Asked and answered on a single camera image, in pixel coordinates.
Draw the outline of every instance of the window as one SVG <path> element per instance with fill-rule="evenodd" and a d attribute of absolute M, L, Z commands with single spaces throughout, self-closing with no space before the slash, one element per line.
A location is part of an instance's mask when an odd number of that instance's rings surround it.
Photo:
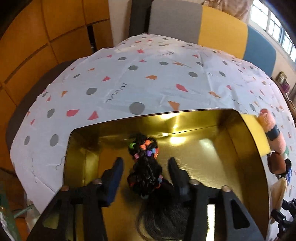
<path fill-rule="evenodd" d="M 272 36 L 287 52 L 290 58 L 294 62 L 296 61 L 296 48 L 289 35 L 275 15 L 259 0 L 253 1 L 250 19 Z"/>

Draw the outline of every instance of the orange wooden panel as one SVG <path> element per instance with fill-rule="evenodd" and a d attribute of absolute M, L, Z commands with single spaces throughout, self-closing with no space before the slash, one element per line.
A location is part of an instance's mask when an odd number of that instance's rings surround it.
<path fill-rule="evenodd" d="M 0 167 L 14 172 L 5 140 L 6 127 L 0 126 Z"/>
<path fill-rule="evenodd" d="M 9 80 L 6 87 L 10 97 L 16 104 L 19 104 L 40 77 L 56 65 L 51 48 L 46 46 L 28 60 Z"/>
<path fill-rule="evenodd" d="M 105 47 L 113 47 L 110 20 L 94 24 L 93 29 L 98 50 Z"/>
<path fill-rule="evenodd" d="M 84 25 L 81 0 L 42 0 L 42 7 L 50 40 Z"/>
<path fill-rule="evenodd" d="M 86 27 L 65 34 L 52 42 L 59 63 L 91 55 Z"/>
<path fill-rule="evenodd" d="M 109 19 L 108 0 L 84 0 L 86 24 Z"/>
<path fill-rule="evenodd" d="M 0 90 L 0 103 L 0 126 L 3 127 L 8 124 L 16 106 L 4 89 Z"/>
<path fill-rule="evenodd" d="M 0 39 L 0 82 L 46 43 L 41 2 L 33 0 L 16 16 Z"/>

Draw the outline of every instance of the pink fuzzy toy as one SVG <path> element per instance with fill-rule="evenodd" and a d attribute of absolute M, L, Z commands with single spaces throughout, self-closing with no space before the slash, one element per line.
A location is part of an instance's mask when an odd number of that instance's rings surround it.
<path fill-rule="evenodd" d="M 265 134 L 268 137 L 268 142 L 274 151 L 278 154 L 283 154 L 286 149 L 286 142 L 283 134 L 276 126 L 276 121 L 268 109 L 262 109 L 258 116 L 258 121 L 261 124 Z"/>

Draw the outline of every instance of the white fabric with confetti print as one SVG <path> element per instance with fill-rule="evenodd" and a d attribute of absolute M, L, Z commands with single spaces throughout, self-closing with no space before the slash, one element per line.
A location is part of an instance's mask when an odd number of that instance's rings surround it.
<path fill-rule="evenodd" d="M 233 108 L 272 111 L 290 149 L 296 197 L 295 126 L 285 100 L 267 75 L 219 50 L 158 35 L 134 36 L 71 64 L 41 93 L 11 147 L 15 171 L 42 212 L 63 183 L 69 135 L 94 123 L 153 113 Z M 262 159 L 271 186 L 277 181 Z M 277 223 L 267 240 L 277 234 Z"/>

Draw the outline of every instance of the beige fabric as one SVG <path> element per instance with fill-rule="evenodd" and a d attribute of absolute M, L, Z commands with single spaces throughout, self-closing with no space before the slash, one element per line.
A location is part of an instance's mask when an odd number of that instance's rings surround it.
<path fill-rule="evenodd" d="M 205 0 L 203 5 L 218 9 L 246 22 L 252 3 L 253 0 Z"/>

